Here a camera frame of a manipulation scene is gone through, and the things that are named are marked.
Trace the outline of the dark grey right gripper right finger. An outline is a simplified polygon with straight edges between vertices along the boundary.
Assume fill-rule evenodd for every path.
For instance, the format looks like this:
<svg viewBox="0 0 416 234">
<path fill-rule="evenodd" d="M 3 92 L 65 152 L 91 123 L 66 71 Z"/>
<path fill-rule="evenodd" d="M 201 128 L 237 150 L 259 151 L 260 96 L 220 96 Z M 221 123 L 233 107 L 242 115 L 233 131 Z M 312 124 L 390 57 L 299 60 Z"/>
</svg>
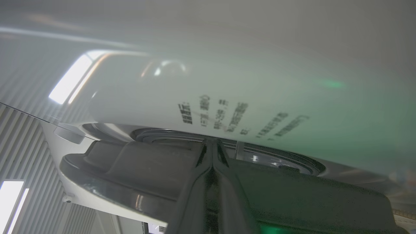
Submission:
<svg viewBox="0 0 416 234">
<path fill-rule="evenodd" d="M 258 225 L 251 213 L 241 182 L 229 163 L 223 142 L 214 142 L 214 171 L 219 185 L 220 231 L 222 234 L 258 234 Z"/>
</svg>

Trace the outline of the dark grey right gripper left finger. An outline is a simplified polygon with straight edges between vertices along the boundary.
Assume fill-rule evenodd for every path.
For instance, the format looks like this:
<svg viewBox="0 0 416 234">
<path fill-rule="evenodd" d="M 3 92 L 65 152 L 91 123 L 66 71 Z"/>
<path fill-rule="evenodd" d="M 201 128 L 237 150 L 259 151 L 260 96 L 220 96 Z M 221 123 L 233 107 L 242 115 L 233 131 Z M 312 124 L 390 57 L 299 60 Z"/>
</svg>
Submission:
<svg viewBox="0 0 416 234">
<path fill-rule="evenodd" d="M 206 233 L 206 195 L 211 184 L 213 149 L 213 140 L 203 141 L 199 158 L 181 192 L 176 213 L 169 221 L 165 234 Z"/>
</svg>

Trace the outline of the grey round washing machine door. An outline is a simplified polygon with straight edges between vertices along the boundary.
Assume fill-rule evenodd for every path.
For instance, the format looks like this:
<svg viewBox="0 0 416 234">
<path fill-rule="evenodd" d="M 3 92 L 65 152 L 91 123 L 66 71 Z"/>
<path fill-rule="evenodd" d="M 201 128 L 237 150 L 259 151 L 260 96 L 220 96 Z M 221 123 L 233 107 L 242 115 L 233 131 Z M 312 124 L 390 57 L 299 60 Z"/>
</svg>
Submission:
<svg viewBox="0 0 416 234">
<path fill-rule="evenodd" d="M 416 234 L 416 166 L 376 137 L 331 149 L 300 129 L 307 118 L 269 119 L 261 129 L 155 128 L 42 123 L 64 185 L 79 204 L 111 203 L 168 225 L 203 141 L 223 142 L 258 234 Z M 206 195 L 206 233 L 222 234 L 218 177 Z"/>
</svg>

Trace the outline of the white front-loading washing machine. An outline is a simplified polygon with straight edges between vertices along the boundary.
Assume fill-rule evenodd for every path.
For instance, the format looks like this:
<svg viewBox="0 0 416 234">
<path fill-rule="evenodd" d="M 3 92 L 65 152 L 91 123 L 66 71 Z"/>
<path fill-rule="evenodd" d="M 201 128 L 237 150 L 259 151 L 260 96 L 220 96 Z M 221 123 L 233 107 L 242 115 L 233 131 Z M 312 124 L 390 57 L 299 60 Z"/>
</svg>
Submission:
<svg viewBox="0 0 416 234">
<path fill-rule="evenodd" d="M 0 0 L 0 103 L 299 153 L 416 206 L 416 0 Z"/>
</svg>

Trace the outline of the bright rectangular ceiling light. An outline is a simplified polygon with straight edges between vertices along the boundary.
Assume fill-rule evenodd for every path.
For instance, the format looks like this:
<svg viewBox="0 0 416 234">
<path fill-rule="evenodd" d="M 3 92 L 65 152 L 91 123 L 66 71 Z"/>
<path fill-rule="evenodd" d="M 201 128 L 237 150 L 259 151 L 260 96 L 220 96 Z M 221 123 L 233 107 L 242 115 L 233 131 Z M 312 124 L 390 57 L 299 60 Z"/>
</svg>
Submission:
<svg viewBox="0 0 416 234">
<path fill-rule="evenodd" d="M 13 234 L 30 189 L 22 179 L 0 182 L 0 234 Z"/>
</svg>

